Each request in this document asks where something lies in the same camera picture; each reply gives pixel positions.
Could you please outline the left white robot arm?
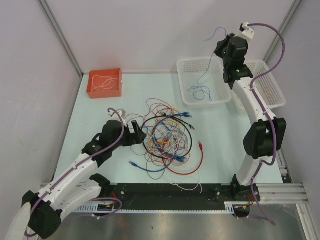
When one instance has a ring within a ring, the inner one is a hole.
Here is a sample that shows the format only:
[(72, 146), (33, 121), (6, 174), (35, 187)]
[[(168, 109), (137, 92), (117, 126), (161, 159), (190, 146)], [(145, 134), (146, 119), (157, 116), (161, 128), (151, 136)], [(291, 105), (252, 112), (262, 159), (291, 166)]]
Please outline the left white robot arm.
[(111, 193), (110, 181), (97, 173), (98, 168), (119, 147), (142, 144), (147, 136), (136, 121), (131, 124), (134, 132), (122, 120), (107, 121), (102, 132), (85, 145), (61, 176), (36, 193), (28, 191), (5, 238), (26, 240), (39, 236), (47, 239), (78, 207), (93, 199), (107, 199)]

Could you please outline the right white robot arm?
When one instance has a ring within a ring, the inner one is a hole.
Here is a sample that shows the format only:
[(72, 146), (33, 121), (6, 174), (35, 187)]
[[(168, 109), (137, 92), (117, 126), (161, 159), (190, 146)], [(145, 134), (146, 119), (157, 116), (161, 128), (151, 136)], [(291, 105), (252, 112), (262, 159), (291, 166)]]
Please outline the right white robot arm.
[(231, 33), (214, 50), (223, 62), (223, 80), (241, 100), (251, 124), (243, 139), (245, 158), (230, 184), (236, 201), (257, 197), (256, 177), (262, 166), (275, 164), (287, 128), (286, 120), (276, 117), (255, 87), (256, 79), (245, 65), (248, 48), (244, 37)]

